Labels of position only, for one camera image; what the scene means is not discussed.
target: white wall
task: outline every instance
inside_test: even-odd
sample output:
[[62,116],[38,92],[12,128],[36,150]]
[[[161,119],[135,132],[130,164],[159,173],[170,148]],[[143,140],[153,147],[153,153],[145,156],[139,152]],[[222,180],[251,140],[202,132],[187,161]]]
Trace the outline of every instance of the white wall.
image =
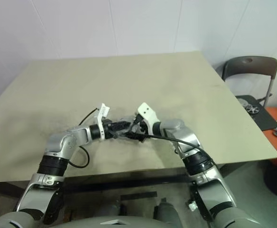
[[[0,0],[0,94],[32,59],[201,50],[277,58],[277,0]],[[235,93],[265,94],[247,78]],[[277,78],[271,105],[277,106]]]

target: black cable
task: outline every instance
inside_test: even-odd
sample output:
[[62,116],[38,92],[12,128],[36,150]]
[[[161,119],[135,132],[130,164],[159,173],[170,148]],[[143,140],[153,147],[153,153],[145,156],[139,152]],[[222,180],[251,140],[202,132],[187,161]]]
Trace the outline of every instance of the black cable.
[[[96,110],[97,110],[97,108],[93,109],[88,115],[85,116],[85,118],[82,119],[82,121],[80,121],[80,123],[79,123],[78,125],[79,125],[79,126],[82,125],[83,122],[84,122],[92,113],[94,113]],[[81,166],[81,165],[75,165],[75,164],[73,164],[71,161],[69,161],[68,163],[69,163],[70,165],[72,165],[73,167],[76,167],[76,168],[78,168],[78,169],[83,169],[83,168],[86,168],[86,167],[89,165],[89,163],[90,163],[90,156],[89,156],[88,151],[87,151],[85,148],[83,148],[82,146],[79,146],[79,148],[81,148],[81,149],[86,153],[86,155],[87,155],[87,163],[86,163],[85,165],[83,165],[83,166]]]
[[211,159],[211,161],[213,161],[212,158],[209,156],[209,154],[205,150],[203,150],[201,147],[196,146],[196,145],[194,145],[190,142],[186,142],[186,141],[183,141],[183,140],[180,140],[180,139],[165,137],[165,136],[159,136],[159,135],[139,134],[139,133],[132,133],[131,135],[133,135],[133,136],[137,135],[137,136],[145,137],[145,138],[163,139],[163,140],[168,140],[168,141],[174,141],[174,142],[177,142],[177,143],[183,143],[183,144],[186,144],[186,145],[192,146],[193,148],[198,149],[200,152],[204,153],[209,159]]

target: beige tabletop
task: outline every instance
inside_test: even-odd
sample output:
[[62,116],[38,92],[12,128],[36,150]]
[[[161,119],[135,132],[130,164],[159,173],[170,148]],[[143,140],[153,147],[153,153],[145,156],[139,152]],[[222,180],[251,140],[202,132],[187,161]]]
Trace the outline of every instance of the beige tabletop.
[[[0,181],[29,180],[49,135],[77,125],[100,103],[117,120],[142,102],[160,120],[183,119],[217,163],[277,157],[200,52],[34,61],[0,96]],[[66,176],[183,166],[162,140],[107,140],[86,148],[89,166],[69,166]],[[84,154],[72,160],[83,165]]]

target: black chair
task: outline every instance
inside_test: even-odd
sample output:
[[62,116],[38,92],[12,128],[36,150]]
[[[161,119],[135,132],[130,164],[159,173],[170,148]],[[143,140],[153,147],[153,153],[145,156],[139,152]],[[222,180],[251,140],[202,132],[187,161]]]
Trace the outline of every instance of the black chair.
[[[265,110],[265,106],[268,103],[269,97],[272,95],[270,92],[277,74],[277,60],[275,58],[263,56],[242,56],[232,58],[224,64],[222,73],[223,81],[238,74],[259,74],[270,76],[269,87],[264,98],[257,100],[250,95],[236,97],[244,99],[251,105],[259,108],[259,113],[251,116],[261,130],[264,131],[276,128],[277,123]],[[264,105],[262,107],[259,103],[263,100]]]

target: chair backrest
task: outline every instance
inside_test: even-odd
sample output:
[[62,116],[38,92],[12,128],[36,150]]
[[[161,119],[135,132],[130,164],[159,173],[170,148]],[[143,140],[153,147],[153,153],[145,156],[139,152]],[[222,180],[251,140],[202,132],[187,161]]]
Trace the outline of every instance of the chair backrest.
[[227,61],[223,68],[222,79],[238,74],[259,74],[271,76],[275,79],[277,74],[277,60],[264,56],[241,56]]

